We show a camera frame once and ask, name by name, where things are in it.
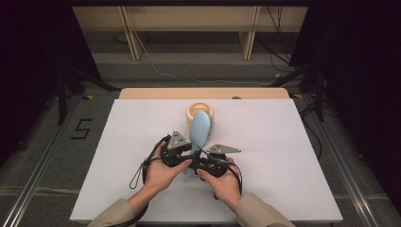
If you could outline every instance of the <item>blue hairbrush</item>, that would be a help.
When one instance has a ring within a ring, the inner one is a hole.
[[[213,118],[204,111],[198,111],[195,113],[192,120],[191,130],[189,132],[189,138],[191,140],[192,149],[191,154],[196,150],[203,148],[212,135],[213,129]],[[184,172],[185,175],[191,176],[193,170],[188,168]]]

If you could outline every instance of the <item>metal rail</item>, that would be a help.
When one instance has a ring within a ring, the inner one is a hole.
[[[309,95],[305,96],[305,101],[307,103],[312,103],[312,99]],[[333,155],[334,163],[337,167],[338,173],[341,177],[342,182],[344,183],[345,189],[347,190],[350,199],[352,200],[357,213],[363,223],[363,226],[366,227],[374,227],[379,226],[375,215],[372,212],[372,208],[369,205],[368,201],[363,196],[362,191],[359,189],[357,182],[351,174],[347,164],[345,164],[344,159],[334,142],[333,137],[330,134],[329,129],[326,127],[325,123],[322,122],[316,113],[313,114],[313,118],[316,121],[319,130],[321,131],[327,146],[329,147],[330,153]]]
[[[24,186],[21,194],[19,195],[16,202],[11,206],[9,210],[9,214],[6,217],[5,222],[3,223],[4,227],[16,227],[20,223],[27,207],[29,206],[30,201],[32,200],[33,194],[41,181],[48,164],[51,161],[51,157],[53,156],[54,151],[57,149],[59,145],[59,141],[64,132],[65,126],[68,124],[71,115],[74,110],[77,108],[80,101],[79,96],[74,96],[71,102],[71,108],[68,112],[68,115],[65,117],[63,123],[55,129],[52,137],[50,138],[44,153],[33,170],[32,174],[29,177],[26,185]]]

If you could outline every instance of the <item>floor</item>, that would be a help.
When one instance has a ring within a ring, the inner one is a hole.
[[[258,34],[250,61],[242,60],[234,33],[151,33],[146,44],[150,58],[144,55],[140,61],[131,60],[121,33],[87,32],[85,37],[104,81],[116,87],[259,87],[273,83],[277,74],[284,76],[294,70],[272,56],[265,45],[273,47],[281,58],[286,59],[290,57],[296,34],[284,34],[274,44],[271,41],[274,34]],[[299,94],[298,83],[299,79],[295,79],[285,87],[290,93]],[[12,210],[15,208],[19,209],[20,215],[13,217],[14,225],[8,226],[83,226],[70,221],[69,216],[113,101],[119,95],[88,82],[83,82],[83,85],[86,88],[84,96],[68,98],[69,114],[64,124],[57,125],[58,102],[53,96],[48,101],[49,108],[43,110],[26,138],[26,149],[15,150],[1,166],[2,223],[11,222],[7,220],[8,213],[15,213]],[[293,99],[299,111],[313,101],[313,95],[301,94],[301,98]],[[324,101],[324,122],[321,123],[314,113],[308,114],[305,122],[309,139],[317,157],[320,157],[323,173],[344,220],[338,223],[295,223],[296,226],[401,226],[399,214],[363,157],[358,156],[340,116],[330,106],[329,98]],[[78,125],[88,131],[77,131]],[[354,188],[344,181],[344,174],[336,161],[338,155],[343,159]],[[370,218],[365,218],[360,213],[364,210],[355,206],[355,191],[360,192],[361,198],[367,202],[372,213]]]

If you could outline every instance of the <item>person's left hand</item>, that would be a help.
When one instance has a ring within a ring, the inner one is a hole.
[[[154,152],[154,155],[160,155],[162,147],[166,144],[163,142]],[[154,160],[148,167],[148,174],[144,184],[144,187],[150,190],[155,190],[159,193],[170,186],[174,178],[181,172],[183,172],[192,160],[186,160],[178,166],[169,167],[166,166],[161,159]]]

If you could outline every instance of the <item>brush bristles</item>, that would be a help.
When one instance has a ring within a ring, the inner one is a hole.
[[[209,119],[210,119],[210,129],[209,129],[209,134],[207,135],[206,145],[208,145],[210,140],[212,139],[213,129],[215,127],[215,118],[212,115],[209,115]]]

